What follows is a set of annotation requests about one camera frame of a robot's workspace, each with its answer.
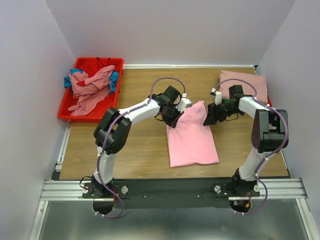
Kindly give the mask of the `light pink t shirt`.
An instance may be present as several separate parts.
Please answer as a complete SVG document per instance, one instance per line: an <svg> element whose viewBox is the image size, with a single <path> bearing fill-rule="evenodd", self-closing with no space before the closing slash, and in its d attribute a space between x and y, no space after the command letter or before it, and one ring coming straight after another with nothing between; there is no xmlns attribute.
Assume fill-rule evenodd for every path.
<svg viewBox="0 0 320 240"><path fill-rule="evenodd" d="M211 128L203 125L206 117L202 100L184 110L175 128L166 127L171 168L220 162Z"/></svg>

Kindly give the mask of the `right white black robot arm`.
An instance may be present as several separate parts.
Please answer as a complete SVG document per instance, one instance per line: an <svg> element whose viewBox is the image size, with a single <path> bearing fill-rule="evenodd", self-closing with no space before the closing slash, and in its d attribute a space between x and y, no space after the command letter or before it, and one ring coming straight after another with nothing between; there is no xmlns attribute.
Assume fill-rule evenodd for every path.
<svg viewBox="0 0 320 240"><path fill-rule="evenodd" d="M247 114L253 119L251 151L226 184L216 184L218 196L244 197L251 191L258 192L258 179L266 163L289 143L288 113L258 101L255 95L244 94L241 85L229 88L229 101L222 101L222 93L213 88L210 93L214 103L208 105L204 126L226 121L228 117Z"/></svg>

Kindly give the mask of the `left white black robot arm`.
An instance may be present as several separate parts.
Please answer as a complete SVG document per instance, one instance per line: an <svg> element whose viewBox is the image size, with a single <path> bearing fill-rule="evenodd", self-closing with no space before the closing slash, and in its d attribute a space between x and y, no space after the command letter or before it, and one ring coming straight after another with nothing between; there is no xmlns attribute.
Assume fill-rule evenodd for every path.
<svg viewBox="0 0 320 240"><path fill-rule="evenodd" d="M184 110L192 104L185 92L180 93L170 85L163 93L151 93L144 101L131 107L109 108L93 133L97 162L90 185L80 185L82 193L99 198L115 197L117 194L112 189L112 181L116 156L125 146L131 128L158 116L161 116L161 122L175 128Z"/></svg>

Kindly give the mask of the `folded dusty pink shirt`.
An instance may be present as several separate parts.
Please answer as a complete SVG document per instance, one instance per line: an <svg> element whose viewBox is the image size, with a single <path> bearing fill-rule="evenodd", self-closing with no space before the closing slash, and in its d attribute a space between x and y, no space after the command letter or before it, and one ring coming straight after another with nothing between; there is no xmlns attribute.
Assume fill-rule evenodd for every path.
<svg viewBox="0 0 320 240"><path fill-rule="evenodd" d="M254 75L254 74L249 74L249 73L221 70L219 81L223 82L227 79L240 79L240 80L243 80L243 81L250 83L257 90L256 98L264 104L268 103L267 84L266 84L266 79L264 76ZM222 93L223 100L230 99L229 88L232 87L233 85L241 85L243 93L245 95L253 96L255 94L254 89L251 86L249 86L248 84L241 82L241 81L238 81L238 80L230 80L226 83L222 83L219 86L219 91Z"/></svg>

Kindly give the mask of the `folded red shirt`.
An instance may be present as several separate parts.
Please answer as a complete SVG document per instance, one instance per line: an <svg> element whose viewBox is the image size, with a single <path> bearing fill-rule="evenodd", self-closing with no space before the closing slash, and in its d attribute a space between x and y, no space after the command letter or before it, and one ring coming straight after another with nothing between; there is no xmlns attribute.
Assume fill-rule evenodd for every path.
<svg viewBox="0 0 320 240"><path fill-rule="evenodd" d="M267 106L267 107L269 107L269 108L272 108L272 107L273 107L273 105L272 105L272 102L271 102L271 99L270 99L269 95L267 95L267 104L266 104L266 106Z"/></svg>

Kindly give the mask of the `blue crumpled shirt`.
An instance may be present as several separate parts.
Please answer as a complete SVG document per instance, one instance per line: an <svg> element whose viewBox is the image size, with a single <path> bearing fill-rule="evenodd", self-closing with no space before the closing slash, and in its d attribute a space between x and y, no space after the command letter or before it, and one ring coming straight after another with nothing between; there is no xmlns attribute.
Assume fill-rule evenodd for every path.
<svg viewBox="0 0 320 240"><path fill-rule="evenodd" d="M74 73L83 73L84 71L81 70L81 69L78 69L78 68L72 68L70 69L69 73L72 75ZM116 89L117 89L117 84L118 84L118 79L119 79L119 73L114 71L111 76L110 76L110 92L109 93L115 93L116 92ZM67 87L70 87L71 88L71 91L73 91L72 89L72 83L71 83L71 80L70 80L70 77L69 76L66 76L64 78L64 88L67 88Z"/></svg>

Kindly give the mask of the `crumpled dusty pink shirt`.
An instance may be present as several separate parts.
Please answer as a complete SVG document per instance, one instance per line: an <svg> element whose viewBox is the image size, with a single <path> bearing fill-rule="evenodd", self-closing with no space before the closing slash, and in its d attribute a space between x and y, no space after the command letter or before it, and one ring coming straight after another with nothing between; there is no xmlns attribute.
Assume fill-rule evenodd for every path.
<svg viewBox="0 0 320 240"><path fill-rule="evenodd" d="M85 71L68 75L73 93L78 97L77 103L68 108L72 116L88 115L108 97L111 92L110 77L115 68L115 65L105 66L92 77Z"/></svg>

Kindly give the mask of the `red shirt in bin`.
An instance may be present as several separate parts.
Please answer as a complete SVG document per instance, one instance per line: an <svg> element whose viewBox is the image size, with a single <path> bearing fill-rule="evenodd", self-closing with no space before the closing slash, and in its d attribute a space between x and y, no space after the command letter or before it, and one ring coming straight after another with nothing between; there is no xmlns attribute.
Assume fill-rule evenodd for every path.
<svg viewBox="0 0 320 240"><path fill-rule="evenodd" d="M87 57L79 58L75 63L75 68L82 70L93 77L99 70L111 64L111 58Z"/></svg>

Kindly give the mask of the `red plastic bin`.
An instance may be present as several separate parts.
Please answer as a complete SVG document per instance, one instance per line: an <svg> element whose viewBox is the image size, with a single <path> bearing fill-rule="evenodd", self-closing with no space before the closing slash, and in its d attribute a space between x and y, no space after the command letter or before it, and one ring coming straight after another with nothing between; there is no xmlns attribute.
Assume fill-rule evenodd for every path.
<svg viewBox="0 0 320 240"><path fill-rule="evenodd" d="M67 87L57 114L58 118L72 123L99 123L107 109L109 109L110 107L115 108L117 105L118 94L120 92L121 77L123 74L123 64L124 60L122 58L111 58L110 65L114 65L114 71L119 73L116 92L109 93L109 95L103 101L97 104L97 106L91 113L85 116L72 116L71 112L68 111L69 107L77 103L78 97L73 93L73 91L71 90L72 88Z"/></svg>

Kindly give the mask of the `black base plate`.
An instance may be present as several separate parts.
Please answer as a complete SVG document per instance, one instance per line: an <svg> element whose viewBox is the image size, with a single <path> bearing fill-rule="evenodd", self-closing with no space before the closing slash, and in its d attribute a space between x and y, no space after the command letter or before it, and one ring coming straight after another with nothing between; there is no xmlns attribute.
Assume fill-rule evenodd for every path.
<svg viewBox="0 0 320 240"><path fill-rule="evenodd" d="M232 208L247 213L250 200L260 196L257 181L236 177L113 179L106 186L91 179L80 182L82 197L93 209L108 214L113 209Z"/></svg>

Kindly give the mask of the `aluminium rail frame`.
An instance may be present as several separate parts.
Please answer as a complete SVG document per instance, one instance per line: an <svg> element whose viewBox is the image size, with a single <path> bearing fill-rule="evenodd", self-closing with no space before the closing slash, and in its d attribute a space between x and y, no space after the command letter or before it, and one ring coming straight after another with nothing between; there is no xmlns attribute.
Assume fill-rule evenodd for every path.
<svg viewBox="0 0 320 240"><path fill-rule="evenodd" d="M151 65L125 65L126 76L119 80L121 90L126 91L129 87L129 78L134 78L136 74L141 74L143 79L148 74L168 73L169 75L185 78L188 83L191 80L211 79L217 82L220 70L235 70L241 73L256 74L255 65L170 65L170 64L151 64ZM118 206L117 198L109 193L106 198L96 196L94 192L88 193L83 188L89 184L90 180L67 179L61 180L61 171L68 163L68 154L72 153L73 136L81 135L84 139L89 128L94 124L85 121L68 120L65 128L64 137L60 147L60 152L55 164L55 169L49 180L43 183L37 213L32 226L30 239L40 240L44 236L45 225L49 215L50 204L57 203L81 203L88 202L93 205L112 209ZM301 218L301 224L309 240L318 240L320 235L316 229L313 216L309 210L306 199L308 198L303 180L287 176L264 176L261 183L259 196L253 197L254 200L295 200L297 205L297 215Z"/></svg>

